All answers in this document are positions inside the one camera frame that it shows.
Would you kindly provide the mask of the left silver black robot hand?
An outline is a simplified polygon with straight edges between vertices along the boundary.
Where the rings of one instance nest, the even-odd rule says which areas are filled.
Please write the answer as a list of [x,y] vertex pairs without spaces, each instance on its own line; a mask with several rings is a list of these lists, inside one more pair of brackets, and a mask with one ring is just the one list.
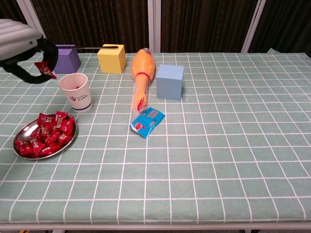
[[[43,60],[35,66],[41,75],[33,76],[18,65],[43,52]],[[56,79],[52,73],[58,61],[58,47],[44,38],[43,34],[27,24],[11,19],[0,20],[0,66],[26,83],[40,84]]]

